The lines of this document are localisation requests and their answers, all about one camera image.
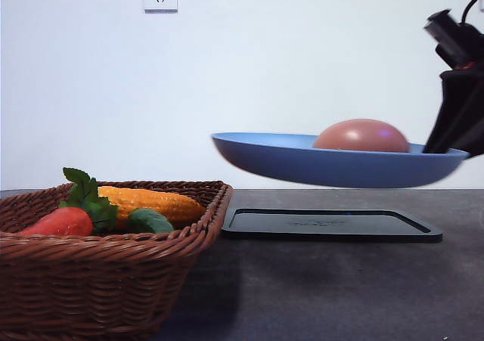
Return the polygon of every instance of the brown wicker basket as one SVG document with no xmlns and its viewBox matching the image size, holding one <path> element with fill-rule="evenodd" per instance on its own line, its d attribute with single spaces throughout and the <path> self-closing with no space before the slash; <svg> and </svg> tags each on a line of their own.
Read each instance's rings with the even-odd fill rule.
<svg viewBox="0 0 484 341">
<path fill-rule="evenodd" d="M 100 185 L 185 194 L 206 212 L 169 234 L 21 236 L 12 233 L 53 211 L 71 184 L 0 200 L 1 340 L 147 339 L 217 238 L 232 193 L 221 181 Z"/>
</svg>

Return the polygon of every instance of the toy vegetable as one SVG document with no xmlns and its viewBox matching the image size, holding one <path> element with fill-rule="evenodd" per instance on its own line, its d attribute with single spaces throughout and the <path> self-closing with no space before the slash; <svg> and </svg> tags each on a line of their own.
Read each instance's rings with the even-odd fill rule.
<svg viewBox="0 0 484 341">
<path fill-rule="evenodd" d="M 115 188 L 100 186 L 99 194 L 118 206 L 116 230 L 125 230 L 129 213 L 137 208 L 150 208 L 176 225 L 201 217 L 205 207 L 192 198 L 173 192 L 160 192 L 144 188 Z"/>
</svg>

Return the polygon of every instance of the green vegetable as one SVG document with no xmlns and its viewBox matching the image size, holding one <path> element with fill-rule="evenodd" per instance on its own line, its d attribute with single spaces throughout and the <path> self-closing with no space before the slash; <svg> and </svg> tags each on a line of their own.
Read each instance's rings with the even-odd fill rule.
<svg viewBox="0 0 484 341">
<path fill-rule="evenodd" d="M 166 233 L 173 231 L 168 219 L 156 210 L 139 207 L 129 213 L 129 233 Z"/>
<path fill-rule="evenodd" d="M 116 221 L 118 206 L 111 205 L 107 197 L 99 197 L 98 182 L 80 169 L 63 168 L 66 178 L 74 182 L 69 197 L 59 207 L 74 206 L 85 210 L 92 220 L 93 233 L 111 231 Z"/>
</svg>

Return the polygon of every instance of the blue plate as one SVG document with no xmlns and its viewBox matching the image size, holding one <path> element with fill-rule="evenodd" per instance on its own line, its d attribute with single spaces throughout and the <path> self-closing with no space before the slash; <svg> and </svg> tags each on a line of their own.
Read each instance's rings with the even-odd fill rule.
<svg viewBox="0 0 484 341">
<path fill-rule="evenodd" d="M 227 132 L 212 135 L 220 154 L 248 172 L 279 180 L 340 188 L 411 188 L 438 181 L 469 155 L 313 148 L 315 135 Z"/>
</svg>

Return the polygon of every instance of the egg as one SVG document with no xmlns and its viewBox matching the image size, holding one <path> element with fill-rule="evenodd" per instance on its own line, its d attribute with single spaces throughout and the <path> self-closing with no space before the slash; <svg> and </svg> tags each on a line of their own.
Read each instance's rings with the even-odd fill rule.
<svg viewBox="0 0 484 341">
<path fill-rule="evenodd" d="M 405 136 L 394 126 L 375 119 L 349 119 L 333 124 L 315 139 L 314 148 L 408 152 Z"/>
</svg>

